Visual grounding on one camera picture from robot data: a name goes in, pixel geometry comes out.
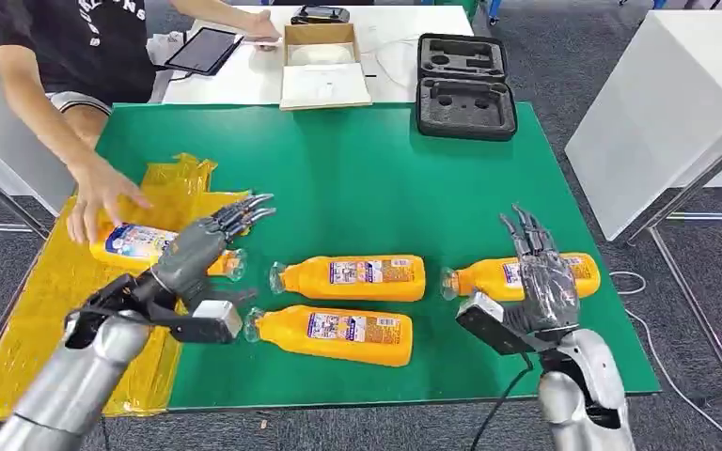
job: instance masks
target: person's arm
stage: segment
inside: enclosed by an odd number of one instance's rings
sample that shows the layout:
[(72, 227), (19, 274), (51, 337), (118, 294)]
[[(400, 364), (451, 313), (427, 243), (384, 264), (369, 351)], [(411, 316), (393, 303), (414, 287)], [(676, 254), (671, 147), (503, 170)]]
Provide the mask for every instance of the person's arm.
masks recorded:
[(233, 26), (257, 38), (280, 38), (280, 34), (270, 22), (269, 10), (254, 14), (220, 0), (170, 0), (170, 3), (181, 14), (202, 21)]
[(0, 76), (10, 109), (68, 167), (78, 182), (78, 201), (68, 218), (71, 238), (79, 242), (96, 239), (96, 216), (101, 206), (119, 225), (120, 194), (147, 206), (139, 188), (82, 141), (45, 97), (32, 50), (20, 45), (0, 45)]

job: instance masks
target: green table mat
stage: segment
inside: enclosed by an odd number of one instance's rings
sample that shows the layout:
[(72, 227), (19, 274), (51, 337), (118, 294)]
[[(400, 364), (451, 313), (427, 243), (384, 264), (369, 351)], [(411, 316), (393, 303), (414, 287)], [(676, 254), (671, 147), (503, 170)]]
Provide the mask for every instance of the green table mat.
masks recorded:
[[(185, 345), (168, 408), (248, 408), (435, 402), (497, 397), (524, 363), (501, 357), (454, 320), (458, 301), (439, 294), (441, 267), (509, 257), (498, 214), (518, 203), (553, 233), (562, 251), (593, 255), (599, 291), (582, 301), (582, 325), (601, 334), (627, 392), (659, 389), (635, 330), (529, 103), (517, 105), (519, 132), (506, 143), (435, 138), (416, 130), (412, 106), (374, 105), (281, 112), (277, 106), (120, 106), (99, 152), (135, 181), (146, 163), (181, 152), (219, 165), (212, 191), (273, 193), (275, 216), (237, 240), (249, 252), (237, 288), (256, 287), (254, 305), (305, 303), (408, 315), (411, 363), (400, 368), (285, 352), (243, 339)], [(416, 303), (311, 301), (275, 296), (273, 262), (314, 256), (415, 254), (428, 285)], [(249, 309), (241, 309), (244, 314)], [(539, 367), (512, 392), (536, 393)]]

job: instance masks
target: yellow plastic wrap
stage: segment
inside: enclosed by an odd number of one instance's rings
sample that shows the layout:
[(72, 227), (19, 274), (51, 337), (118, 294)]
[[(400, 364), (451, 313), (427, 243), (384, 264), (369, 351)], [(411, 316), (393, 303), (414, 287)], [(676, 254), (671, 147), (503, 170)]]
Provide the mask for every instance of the yellow plastic wrap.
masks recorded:
[[(216, 167), (181, 154), (176, 163), (152, 163), (141, 188), (154, 205), (144, 210), (121, 202), (129, 223), (181, 231), (195, 218), (211, 214), (247, 193), (207, 193)], [(15, 304), (0, 341), (0, 420), (12, 412), (21, 394), (51, 356), (62, 336), (62, 320), (91, 293), (125, 273), (91, 256), (68, 238), (65, 220), (75, 204), (68, 200)], [(172, 390), (181, 345), (163, 328), (129, 365), (103, 412), (151, 415), (162, 412)]]

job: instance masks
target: floor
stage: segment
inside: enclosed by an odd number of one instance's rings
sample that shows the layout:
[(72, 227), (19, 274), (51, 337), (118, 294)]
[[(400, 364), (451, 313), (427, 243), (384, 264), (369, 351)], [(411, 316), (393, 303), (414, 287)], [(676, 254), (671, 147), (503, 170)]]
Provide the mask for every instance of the floor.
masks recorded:
[[(148, 0), (150, 32), (186, 25), (168, 9), (152, 5)], [(706, 395), (722, 390), (722, 370), (656, 247), (648, 236), (635, 247), (604, 242), (562, 153), (649, 7), (649, 0), (631, 0), (623, 8), (616, 0), (510, 0), (503, 2), (499, 24), (489, 29), (479, 15), (474, 27), (478, 34), (493, 34), (506, 43), (513, 90), (519, 100), (533, 102), (609, 269), (646, 276), (647, 289), (624, 297), (625, 305), (650, 324), (656, 348), (678, 385), (690, 396)], [(722, 190), (705, 191), (688, 210), (722, 211)], [(722, 337), (722, 224), (666, 222), (660, 230)], [(39, 242), (28, 235), (0, 238), (1, 312)], [(638, 334), (645, 339), (642, 330)], [(663, 385), (662, 394), (629, 400), (637, 448), (722, 450), (722, 434)], [(462, 450), (489, 409), (475, 404), (106, 419), (87, 437), (85, 449)], [(707, 412), (722, 424), (722, 406)], [(524, 401), (505, 404), (479, 449), (551, 446), (537, 403)]]

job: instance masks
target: black cable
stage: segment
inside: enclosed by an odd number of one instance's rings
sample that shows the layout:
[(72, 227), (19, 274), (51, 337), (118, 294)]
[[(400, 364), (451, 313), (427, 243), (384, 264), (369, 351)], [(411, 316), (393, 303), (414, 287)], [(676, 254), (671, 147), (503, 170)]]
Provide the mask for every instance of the black cable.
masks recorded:
[(171, 78), (170, 81), (171, 82), (179, 82), (181, 80), (186, 80), (187, 78), (191, 77), (193, 73), (194, 72), (187, 72), (186, 75), (184, 75), (183, 77)]
[(109, 432), (106, 430), (106, 416), (101, 415), (101, 432), (103, 433), (103, 449), (112, 451), (112, 444), (109, 443)]
[(105, 317), (115, 317), (120, 319), (125, 319), (129, 322), (135, 322), (137, 324), (142, 324), (143, 326), (153, 326), (154, 324), (147, 319), (140, 319), (140, 318), (133, 318), (129, 317), (127, 315), (123, 315), (120, 312), (116, 312), (115, 310), (108, 310), (105, 308), (96, 307), (94, 305), (84, 305), (79, 308), (74, 308), (70, 312), (68, 312), (68, 315), (65, 315), (65, 324), (68, 324), (68, 320), (71, 319), (71, 316), (77, 314), (77, 313), (95, 313), (97, 315), (104, 315)]
[(525, 376), (525, 374), (527, 374), (533, 370), (533, 363), (530, 362), (530, 359), (529, 359), (529, 357), (527, 357), (527, 354), (522, 352), (521, 356), (522, 356), (522, 359), (525, 361), (526, 368), (523, 369), (521, 372), (519, 372), (519, 374), (517, 374), (516, 377), (513, 378), (513, 381), (510, 381), (510, 384), (508, 384), (508, 388), (506, 388), (505, 391), (502, 392), (502, 396), (499, 397), (499, 399), (494, 404), (494, 407), (488, 413), (488, 416), (486, 416), (486, 419), (483, 420), (483, 424), (480, 425), (480, 429), (478, 429), (478, 433), (477, 433), (477, 435), (475, 435), (475, 441), (472, 442), (472, 446), (469, 448), (469, 451), (475, 451), (475, 449), (478, 447), (478, 442), (480, 441), (480, 437), (482, 437), (483, 432), (485, 431), (489, 422), (491, 421), (492, 418), (494, 418), (496, 411), (499, 410), (499, 406), (501, 406), (502, 403), (505, 402), (505, 398), (508, 397), (508, 395), (510, 394), (510, 391), (513, 390), (513, 387), (515, 387), (516, 384), (519, 383), (519, 380), (521, 378), (523, 378)]

